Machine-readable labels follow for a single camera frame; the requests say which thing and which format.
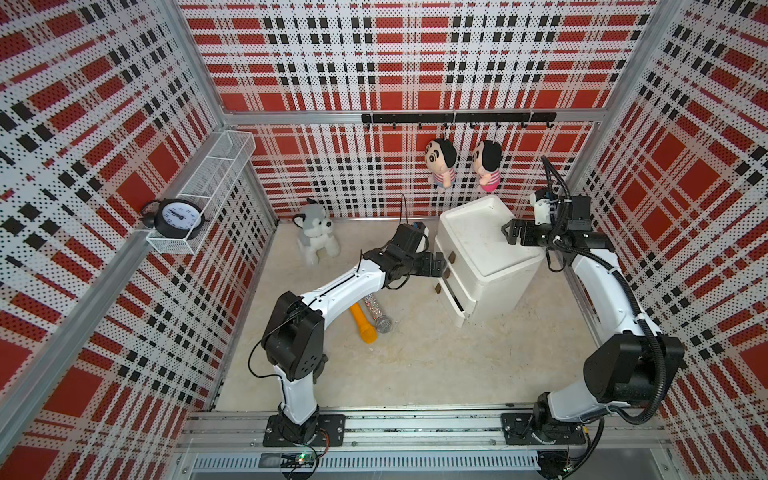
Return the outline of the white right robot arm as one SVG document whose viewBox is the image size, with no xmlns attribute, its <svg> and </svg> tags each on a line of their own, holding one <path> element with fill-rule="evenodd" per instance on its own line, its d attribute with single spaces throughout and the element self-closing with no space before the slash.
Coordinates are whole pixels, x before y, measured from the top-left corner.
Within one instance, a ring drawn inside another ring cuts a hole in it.
<svg viewBox="0 0 768 480">
<path fill-rule="evenodd" d="M 660 409 L 684 362 L 682 342 L 666 335 L 641 306 L 622 273 L 609 237 L 592 229 L 590 199 L 540 189 L 534 217 L 501 228 L 509 244 L 558 253 L 589 295 L 599 321 L 599 346 L 570 386 L 541 394 L 527 419 L 509 433 L 545 445 L 577 439 L 577 429 L 609 415 L 637 426 Z"/>
</svg>

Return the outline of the orange microphone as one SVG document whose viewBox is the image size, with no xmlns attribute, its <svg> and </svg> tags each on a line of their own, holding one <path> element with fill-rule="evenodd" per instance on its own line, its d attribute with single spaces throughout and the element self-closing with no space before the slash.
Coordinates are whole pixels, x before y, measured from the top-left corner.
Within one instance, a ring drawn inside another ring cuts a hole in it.
<svg viewBox="0 0 768 480">
<path fill-rule="evenodd" d="M 366 344 L 372 344 L 377 340 L 377 330 L 372 323 L 370 323 L 363 312 L 361 306 L 358 303 L 353 304 L 349 308 L 350 313 L 357 325 L 358 333 Z"/>
</svg>

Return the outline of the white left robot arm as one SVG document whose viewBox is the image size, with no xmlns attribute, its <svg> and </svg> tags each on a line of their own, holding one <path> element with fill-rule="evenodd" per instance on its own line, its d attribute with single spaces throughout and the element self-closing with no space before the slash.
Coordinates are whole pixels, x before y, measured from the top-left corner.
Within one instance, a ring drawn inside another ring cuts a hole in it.
<svg viewBox="0 0 768 480">
<path fill-rule="evenodd" d="M 444 255 L 430 251 L 426 225 L 401 223 L 384 246 L 362 253 L 328 284 L 302 295 L 283 293 L 258 342 L 281 391 L 272 431 L 296 445 L 309 445 L 320 433 L 314 385 L 326 363 L 325 330 L 339 315 L 368 295 L 398 290 L 413 277 L 438 278 L 446 268 Z"/>
</svg>

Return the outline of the silver rhinestone microphone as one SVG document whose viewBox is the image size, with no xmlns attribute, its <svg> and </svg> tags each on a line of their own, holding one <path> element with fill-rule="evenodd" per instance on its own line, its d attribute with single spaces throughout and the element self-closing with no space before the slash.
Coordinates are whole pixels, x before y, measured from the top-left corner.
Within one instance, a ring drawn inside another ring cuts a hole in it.
<svg viewBox="0 0 768 480">
<path fill-rule="evenodd" d="M 391 317 L 386 314 L 375 295 L 367 295 L 363 298 L 363 302 L 371 315 L 372 323 L 376 331 L 382 334 L 389 333 L 392 330 L 393 321 Z"/>
</svg>

